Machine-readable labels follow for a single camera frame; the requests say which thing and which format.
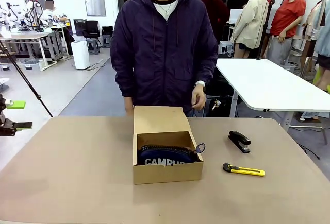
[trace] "box lid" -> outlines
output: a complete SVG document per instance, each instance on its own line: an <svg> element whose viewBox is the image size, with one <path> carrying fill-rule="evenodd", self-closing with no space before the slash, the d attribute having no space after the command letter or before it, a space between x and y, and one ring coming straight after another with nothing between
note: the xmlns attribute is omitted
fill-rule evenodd
<svg viewBox="0 0 330 224"><path fill-rule="evenodd" d="M182 107L135 106L134 134L191 131Z"/></svg>

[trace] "black stapler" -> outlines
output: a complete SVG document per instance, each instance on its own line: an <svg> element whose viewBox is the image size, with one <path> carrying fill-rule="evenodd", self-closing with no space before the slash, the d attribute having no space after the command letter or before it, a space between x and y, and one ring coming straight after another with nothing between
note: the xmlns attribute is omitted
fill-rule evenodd
<svg viewBox="0 0 330 224"><path fill-rule="evenodd" d="M250 139L237 131L229 132L229 139L242 151L242 153L250 153L248 145L251 144Z"/></svg>

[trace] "purple windbreaker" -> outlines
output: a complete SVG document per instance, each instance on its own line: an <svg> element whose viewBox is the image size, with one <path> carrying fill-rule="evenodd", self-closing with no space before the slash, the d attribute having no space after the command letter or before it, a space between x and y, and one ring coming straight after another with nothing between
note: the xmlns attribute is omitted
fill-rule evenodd
<svg viewBox="0 0 330 224"><path fill-rule="evenodd" d="M168 21L151 0L128 0L117 16L111 63L134 105L191 110L194 85L208 82L218 47L201 0L179 0Z"/></svg>

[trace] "box cutter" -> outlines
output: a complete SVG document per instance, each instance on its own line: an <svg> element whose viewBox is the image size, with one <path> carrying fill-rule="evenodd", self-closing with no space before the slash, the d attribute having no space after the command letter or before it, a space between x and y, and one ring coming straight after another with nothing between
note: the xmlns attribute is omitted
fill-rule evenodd
<svg viewBox="0 0 330 224"><path fill-rule="evenodd" d="M229 132L229 139L242 151L242 153L250 153L248 145L251 144L250 139L237 131Z"/></svg>
<svg viewBox="0 0 330 224"><path fill-rule="evenodd" d="M248 174L248 175L261 176L261 177L265 176L265 171L263 170L237 167L237 166L232 166L228 163L223 164L222 168L229 173Z"/></svg>

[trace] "open cardboard box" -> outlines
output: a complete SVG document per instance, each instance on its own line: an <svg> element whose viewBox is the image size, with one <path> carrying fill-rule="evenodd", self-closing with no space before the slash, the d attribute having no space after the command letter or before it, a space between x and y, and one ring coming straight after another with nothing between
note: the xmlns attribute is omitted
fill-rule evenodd
<svg viewBox="0 0 330 224"><path fill-rule="evenodd" d="M198 162L169 165L138 165L138 150L144 145L180 146L196 150L196 141L181 107L135 106L133 135L134 184L200 180L203 158Z"/></svg>

